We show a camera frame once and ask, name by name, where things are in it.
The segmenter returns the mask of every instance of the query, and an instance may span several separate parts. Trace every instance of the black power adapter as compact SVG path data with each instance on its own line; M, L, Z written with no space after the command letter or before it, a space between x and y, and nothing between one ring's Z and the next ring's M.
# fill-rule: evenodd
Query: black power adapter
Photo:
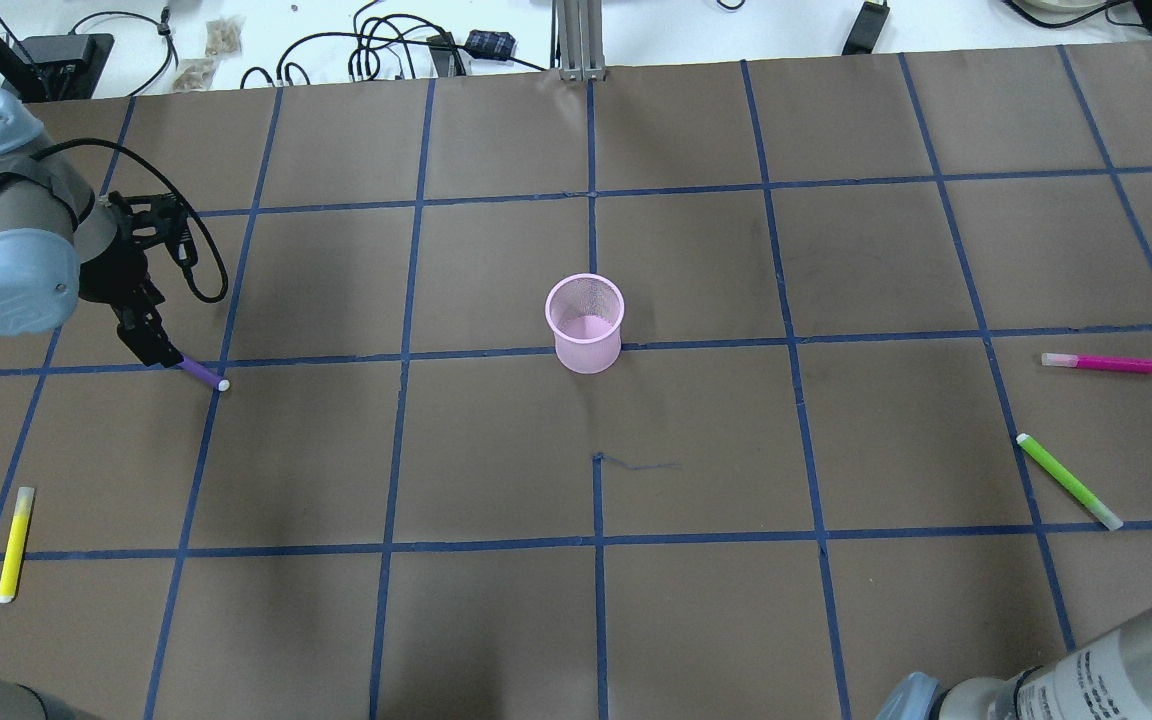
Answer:
M851 32L847 36L847 43L842 46L844 55L867 55L873 53L878 43L878 33L882 31L882 24L887 22L887 13L890 8L887 0L877 3L874 0L865 0L861 6L861 14L856 15L856 22L851 25Z

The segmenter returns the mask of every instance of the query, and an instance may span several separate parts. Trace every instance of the metal stand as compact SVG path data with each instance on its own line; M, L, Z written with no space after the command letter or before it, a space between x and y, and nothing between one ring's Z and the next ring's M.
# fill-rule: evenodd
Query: metal stand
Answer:
M563 79L602 79L602 0L554 0L554 18Z

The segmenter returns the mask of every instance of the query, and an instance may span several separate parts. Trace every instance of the pink pen holder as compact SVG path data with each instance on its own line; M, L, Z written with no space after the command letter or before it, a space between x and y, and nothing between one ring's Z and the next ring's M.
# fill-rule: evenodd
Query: pink pen holder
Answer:
M574 373L601 373L621 355L626 297L602 275L564 278L545 300L558 359Z

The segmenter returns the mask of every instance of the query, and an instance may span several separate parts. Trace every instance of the cord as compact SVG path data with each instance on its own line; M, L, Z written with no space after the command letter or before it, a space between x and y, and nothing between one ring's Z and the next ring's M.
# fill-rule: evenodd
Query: cord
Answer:
M1120 5L1123 5L1123 3L1130 3L1130 1L1132 1L1132 0L1108 0L1107 3L1098 6L1098 8L1093 9L1093 10L1089 10L1087 13L1083 13L1082 15L1079 15L1076 18L1062 20L1062 22L1059 22L1059 23L1049 23L1049 22L1046 22L1046 20L1040 20L1040 18L1037 18L1037 17L1033 17L1033 15L1030 15L1028 10L1025 10L1024 8L1021 8L1021 6L1016 3L1016 0L1002 0L1002 3L1006 5L1006 6L1009 6L1009 8L1011 8L1013 10L1015 10L1016 14L1018 14L1022 18L1025 20L1025 22L1028 22L1030 24L1034 24L1034 26L1044 26L1044 28L1047 28L1047 29L1060 29L1060 28L1066 28L1066 26L1073 26L1073 24L1078 24L1078 23L1083 22L1083 20L1096 17L1096 15L1101 14L1101 13L1105 13L1106 17L1108 17L1108 10L1111 8L1116 8L1116 6L1120 6Z
M58 154L58 152L65 152L66 150L73 147L84 146L106 147L119 152L122 156L128 156L128 158L131 158L136 161L136 164L141 165L142 168L145 168L151 176L154 176L157 181L161 182L164 187L168 188L168 192L174 195L175 199L180 200L180 206L185 210L189 219L192 219L194 223L197 225L198 229L200 229L202 236L207 243L207 250L211 251L211 258L215 260L215 270L218 270L220 274L220 291L217 291L215 295L209 296L205 295L204 291L198 290L198 286L194 279L194 271L191 268L180 268L180 273L184 275L184 281L189 286L189 291L191 291L197 300L209 302L209 304L215 304L215 302L225 300L225 295L228 295L229 293L229 272L225 268L225 260L220 256L217 242L211 237L211 232L207 229L207 225L202 221L202 218L198 217L198 211L194 209L194 205L189 204L189 200L185 199L179 188L161 172L159 172L159 169L157 169L149 160L141 158L141 156L136 154L136 152L132 152L130 149L119 145L118 142L101 141L99 137L76 137L74 141L59 142L56 145L48 145L43 150L33 152L29 156L29 158L33 160L41 160ZM2 192L9 183L18 181L20 179L20 176L14 176L14 174L0 174L0 192Z
M357 36L355 33L353 33L353 32L342 32L342 31L314 32L314 35L306 35L305 37L300 38L300 40L294 41L293 45L288 47L288 50L283 51L282 58L279 58L279 60L278 60L278 65L275 67L275 75L280 79L283 78L283 74L280 73L279 69L282 69L282 68L287 67L287 56L289 54L291 54L293 50L296 50L302 44L305 44L305 41L317 40L317 38L320 38L320 37L357 37ZM447 47L447 50L467 50L467 47L463 46L463 45L454 45L454 44L453 45L442 45L442 44L434 44L433 41L407 40L406 38L401 38L401 37L376 37L374 40L387 41L388 44L399 44L399 45L420 45L420 46L424 46L424 47ZM522 67L525 67L525 68L530 68L530 69L535 69L535 70L540 70L540 73L544 73L544 70L545 70L545 68L541 68L539 65L529 63L529 61L526 61L526 60L520 60L520 59L513 58L513 56L508 58L508 60L511 61L513 63L522 65Z
M1149 29L1144 23L1126 23L1123 20L1115 20L1108 8L1105 9L1105 20L1111 23L1112 26L1137 26L1139 29L1144 29L1144 31L1149 31L1149 35L1152 35L1152 29Z
M127 10L101 10L100 13L92 13L92 14L88 15L86 17L84 17L82 20L78 20L77 23L74 23L73 28L69 28L69 35L76 33L78 31L78 26L81 26L81 24L83 24L83 23L86 23L88 20L91 20L91 18L101 18L101 17L105 17L105 15L114 15L114 17L120 17L120 18L145 20L145 22L147 22L147 23L154 24L154 26L157 26L157 24L159 24L159 23L157 23L157 20L151 18L147 15L142 15L139 13L128 13Z
M168 43L168 53L166 53L166 55L164 56L162 65L159 65L159 69L156 69L154 74L151 74L150 79L141 83L141 86L136 88L136 90L134 90L132 92L128 92L127 94L128 97L139 94L142 91L145 91L145 88L154 85L157 79L162 77L162 74L166 73L166 69L168 69L168 65L172 65L173 60L175 61L175 65L180 66L180 54L177 53L177 50L175 50L175 41L172 38L172 26L168 23L168 20L172 18L172 8L169 5L165 5L162 7L162 12L159 14L158 20L151 18L147 15L142 15L139 13L128 13L127 10L101 10L100 13L92 13L86 17L78 20L77 23L74 23L73 26L69 28L69 35L77 33L78 26L81 26L81 24L83 23L86 23L88 20L105 18L105 17L145 20L145 22L150 23L151 26L154 26L157 31L159 31L159 35L162 37L162 39ZM58 97L65 97L65 92L60 92Z
M371 32L366 31L369 22L374 22L376 23L376 26L371 29ZM399 38L404 38L404 37L407 37L408 32L415 32L415 31L417 31L417 29L422 28L422 26L408 28L407 31L403 32L403 31L399 31L396 24L394 24L393 20L389 18L389 17L384 17L384 18L366 18L366 20L363 20L362 21L362 26L356 26L355 28L355 32L358 33L358 53L362 53L362 55L358 55L356 53L351 53L351 54L349 54L349 56L351 56L353 61L355 61L355 63L356 63L355 67L357 69L358 76L364 77L366 79L374 79L376 76L379 76L379 74L380 74L380 50L388 50L389 53L393 54L394 58L397 60L397 69L399 69L399 71L400 73L402 71L403 59L397 54L397 51L394 50L394 45L396 45L396 44L393 44L393 41L387 41L387 44L381 45L379 47L376 47L374 45L372 45L376 41L376 31L378 31L378 29L380 29L381 24L385 24L389 29L393 29L394 35L396 35ZM411 70L411 77L416 77L416 63L415 63L415 61L412 61L411 47L408 46L408 45L403 45L403 54L407 55L407 68ZM371 69L371 60L372 60L372 58L376 59L376 69L374 70ZM357 60L358 59L362 59L362 60L365 61L364 67L357 67Z
M260 66L257 65L256 67L247 68L247 73L243 73L243 79L238 81L238 90L244 90L244 88L247 88L247 78L251 77L252 73L262 74L262 76L265 76L265 82L268 82L271 86L274 85L274 78L270 77L270 70L260 68Z
M314 84L314 83L310 82L310 73L306 73L305 68L301 67L301 63L288 63L287 65L287 69L290 70L291 68L296 68L296 69L301 70L301 77L305 78L305 85L313 85ZM287 85L291 85L291 73L290 71L288 71Z
M5 31L8 32L8 37L17 44L20 54L24 55L24 59L29 61L29 68L33 70L35 77L37 77L38 82L41 83L41 94L44 94L47 100L51 100L51 88L47 88L47 81L41 78L41 70L38 69L38 63L36 63L33 55L29 54L29 50L24 46L23 41L20 41L20 38L15 36L12 28L8 26L8 22L3 20L3 15L0 15L0 26L3 26Z

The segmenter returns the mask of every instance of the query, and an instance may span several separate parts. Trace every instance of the pink marker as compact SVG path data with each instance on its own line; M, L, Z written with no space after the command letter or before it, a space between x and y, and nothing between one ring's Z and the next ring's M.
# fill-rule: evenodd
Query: pink marker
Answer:
M1115 373L1152 374L1152 359L1149 359L1149 357L1043 353L1043 365L1052 367L1082 367L1083 370L1112 370Z

